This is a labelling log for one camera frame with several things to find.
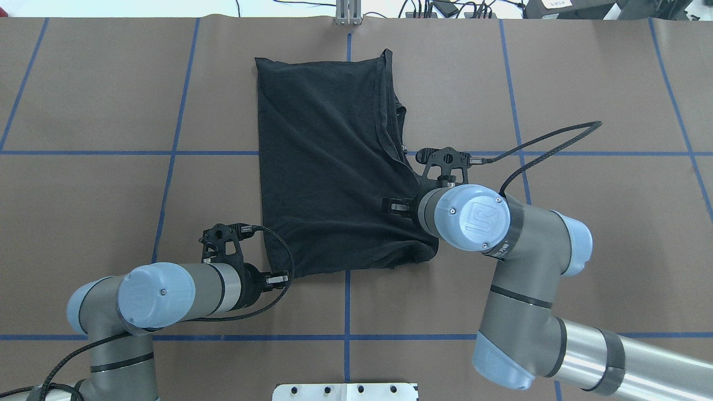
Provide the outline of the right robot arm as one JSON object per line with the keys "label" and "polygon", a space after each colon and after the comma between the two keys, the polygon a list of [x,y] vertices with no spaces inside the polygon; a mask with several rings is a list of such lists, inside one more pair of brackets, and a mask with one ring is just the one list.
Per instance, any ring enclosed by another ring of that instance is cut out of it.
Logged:
{"label": "right robot arm", "polygon": [[561,278],[593,252],[581,221],[475,184],[385,198],[382,210],[497,260],[472,357],[487,380],[525,391],[543,376],[604,398],[711,399],[711,363],[554,315]]}

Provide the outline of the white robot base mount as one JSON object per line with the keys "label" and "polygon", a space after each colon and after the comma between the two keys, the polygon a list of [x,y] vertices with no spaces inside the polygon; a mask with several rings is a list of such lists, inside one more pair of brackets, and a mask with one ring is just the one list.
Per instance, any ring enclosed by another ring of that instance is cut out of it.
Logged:
{"label": "white robot base mount", "polygon": [[412,383],[316,383],[276,386],[272,400],[420,400]]}

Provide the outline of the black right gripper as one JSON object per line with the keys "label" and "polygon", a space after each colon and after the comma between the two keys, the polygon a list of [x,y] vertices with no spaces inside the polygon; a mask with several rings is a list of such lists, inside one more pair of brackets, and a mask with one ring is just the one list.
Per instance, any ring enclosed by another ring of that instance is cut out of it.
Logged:
{"label": "black right gripper", "polygon": [[424,222],[424,196],[414,198],[382,198],[382,213],[410,218],[413,222]]}

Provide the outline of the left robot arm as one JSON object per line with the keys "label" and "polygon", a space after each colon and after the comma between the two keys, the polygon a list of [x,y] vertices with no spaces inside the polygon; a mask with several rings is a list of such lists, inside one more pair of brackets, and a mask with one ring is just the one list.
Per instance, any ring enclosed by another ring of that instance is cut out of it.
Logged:
{"label": "left robot arm", "polygon": [[264,292],[287,292],[295,265],[260,272],[243,262],[204,259],[199,263],[154,262],[124,276],[109,276],[79,287],[67,317],[87,335],[91,376],[76,385],[53,382],[65,357],[29,400],[61,390],[74,400],[158,400],[153,333],[179,322],[221,322],[225,312],[253,305]]}

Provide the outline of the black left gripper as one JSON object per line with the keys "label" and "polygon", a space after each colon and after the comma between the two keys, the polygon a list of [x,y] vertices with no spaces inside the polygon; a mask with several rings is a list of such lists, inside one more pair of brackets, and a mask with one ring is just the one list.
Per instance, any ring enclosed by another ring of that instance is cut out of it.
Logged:
{"label": "black left gripper", "polygon": [[264,289],[282,289],[292,282],[289,271],[260,272],[253,265],[243,265],[240,304],[255,304]]}

